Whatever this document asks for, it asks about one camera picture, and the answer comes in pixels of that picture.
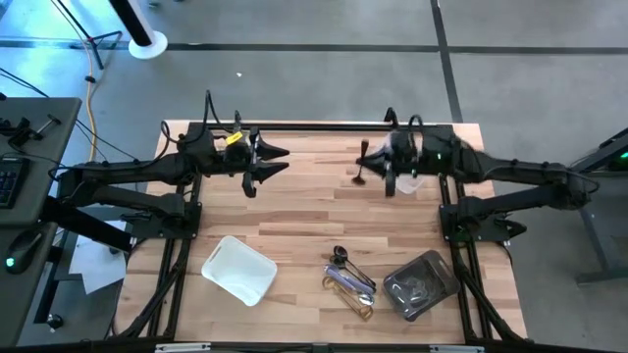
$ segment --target concrete floor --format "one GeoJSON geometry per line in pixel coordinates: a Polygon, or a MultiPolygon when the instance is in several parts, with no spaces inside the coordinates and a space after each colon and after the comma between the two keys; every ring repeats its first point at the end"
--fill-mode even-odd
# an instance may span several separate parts
{"type": "MultiPolygon", "coordinates": [[[[85,8],[87,0],[75,1],[73,9],[92,35],[122,29],[101,3],[85,8]]],[[[628,3],[621,0],[442,0],[441,6],[450,45],[628,46],[628,3]]],[[[437,44],[429,0],[162,0],[161,9],[146,12],[171,42],[437,44]]],[[[2,36],[73,39],[74,33],[47,0],[30,0],[12,3],[0,20],[2,36]]],[[[379,121],[394,106],[403,116],[451,122],[438,53],[168,51],[148,62],[123,50],[104,55],[110,63],[92,104],[99,134],[142,159],[154,153],[159,121],[201,118],[207,87],[223,117],[239,109],[245,119],[379,121]]],[[[568,164],[628,122],[628,56],[455,54],[451,62],[463,120],[480,123],[496,156],[568,164]]],[[[0,48],[0,67],[50,95],[84,95],[82,51],[0,48]]],[[[6,79],[0,91],[35,94],[6,79]]],[[[80,118],[86,122],[84,109],[80,118]]],[[[110,160],[124,159],[101,148],[110,160]]],[[[73,134],[63,162],[81,162],[87,150],[85,138],[73,134]]],[[[516,189],[496,183],[498,193],[516,189]]],[[[529,336],[628,350],[628,280],[582,287],[574,281],[599,269],[577,214],[531,210],[513,219],[529,227],[511,247],[529,336]]]]}

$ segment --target wooden table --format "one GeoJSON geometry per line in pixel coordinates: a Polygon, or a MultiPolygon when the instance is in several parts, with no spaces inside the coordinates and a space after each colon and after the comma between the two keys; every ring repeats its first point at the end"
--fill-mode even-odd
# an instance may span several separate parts
{"type": "MultiPolygon", "coordinates": [[[[172,135],[189,122],[169,122],[172,135]]],[[[453,125],[474,148],[482,149],[476,124],[453,125]]],[[[201,227],[192,242],[179,315],[177,340],[346,343],[459,343],[463,341],[458,303],[447,298],[414,323],[397,315],[381,290],[373,318],[364,323],[333,292],[323,289],[323,266],[334,245],[381,288],[383,278],[422,253],[434,249],[450,263],[442,240],[437,208],[438,181],[427,176],[413,195],[384,196],[384,183],[365,173],[367,184],[351,183],[360,141],[379,146],[384,132],[263,131],[264,139],[290,151],[290,167],[258,186],[247,199],[241,176],[212,176],[202,181],[201,227]],[[218,241],[233,235],[275,261],[277,277],[257,306],[246,307],[200,274],[218,241]]],[[[157,150],[164,143],[160,139],[157,150]]],[[[150,183],[148,193],[172,192],[150,183]]],[[[468,195],[494,195],[490,182],[466,185],[468,195]]],[[[152,295],[163,240],[144,242],[131,257],[118,304],[118,330],[126,328],[152,295]]],[[[478,256],[487,296],[519,334],[525,327],[508,257],[492,243],[479,243],[478,256]]],[[[473,299],[474,329],[480,332],[473,299]]],[[[163,319],[168,316],[166,299],[163,319]]]]}

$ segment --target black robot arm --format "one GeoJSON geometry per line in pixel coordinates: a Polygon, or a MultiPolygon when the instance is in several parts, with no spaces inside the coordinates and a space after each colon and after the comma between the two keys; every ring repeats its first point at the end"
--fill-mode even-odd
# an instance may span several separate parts
{"type": "Polygon", "coordinates": [[[395,179],[402,174],[444,175],[462,183],[501,180],[539,186],[490,199],[461,199],[460,214],[481,216],[541,206],[577,209],[588,203],[590,194],[597,190],[597,186],[592,187],[594,181],[559,163],[494,158],[474,150],[450,126],[423,126],[418,116],[412,117],[408,126],[397,125],[387,139],[373,154],[366,155],[363,148],[362,156],[356,160],[358,165],[386,180],[387,196],[394,196],[395,179]],[[419,122],[418,126],[413,124],[415,121],[419,122]],[[422,135],[420,149],[416,147],[415,133],[422,135]]]}
{"type": "Polygon", "coordinates": [[[289,152],[266,143],[257,127],[250,130],[247,143],[237,122],[238,119],[229,137],[214,136],[205,125],[192,125],[187,135],[180,135],[175,141],[177,153],[153,161],[85,163],[70,167],[59,176],[58,196],[75,206],[101,203],[179,217],[184,213],[184,201],[178,194],[154,196],[111,185],[141,181],[189,185],[197,174],[206,177],[243,174],[244,194],[255,197],[255,181],[261,183],[288,167],[285,162],[266,161],[289,152]],[[227,140],[224,150],[217,150],[214,145],[214,140],[219,138],[227,140]]]}

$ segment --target transparent plastic object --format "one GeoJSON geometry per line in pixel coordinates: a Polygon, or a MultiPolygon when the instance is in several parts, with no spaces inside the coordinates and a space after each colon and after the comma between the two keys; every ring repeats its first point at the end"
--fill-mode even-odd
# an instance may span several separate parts
{"type": "Polygon", "coordinates": [[[277,264],[228,235],[205,261],[201,273],[246,306],[253,306],[271,286],[277,274],[277,264]]]}
{"type": "MultiPolygon", "coordinates": [[[[417,148],[420,148],[422,146],[423,140],[418,139],[416,143],[417,143],[417,148]]],[[[380,149],[381,148],[391,149],[391,135],[390,134],[387,134],[386,137],[384,137],[384,140],[382,141],[382,145],[380,146],[380,149]]],[[[423,181],[425,181],[425,179],[422,176],[412,177],[412,175],[400,175],[396,179],[395,185],[396,185],[397,190],[401,191],[402,193],[406,195],[409,195],[411,193],[414,193],[419,187],[421,187],[421,185],[423,184],[423,181]]]]}
{"type": "Polygon", "coordinates": [[[437,251],[430,250],[384,278],[384,293],[409,322],[460,290],[460,283],[437,251]]]}
{"type": "Polygon", "coordinates": [[[412,175],[400,175],[396,179],[396,189],[409,195],[421,187],[424,180],[422,176],[412,177],[412,175]]]}

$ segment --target white plastic container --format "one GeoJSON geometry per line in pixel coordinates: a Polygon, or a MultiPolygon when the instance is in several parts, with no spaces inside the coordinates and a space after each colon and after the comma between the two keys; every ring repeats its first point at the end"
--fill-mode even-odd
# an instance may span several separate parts
{"type": "Polygon", "coordinates": [[[277,274],[271,259],[228,235],[220,240],[203,268],[203,276],[247,306],[257,304],[277,274]]]}

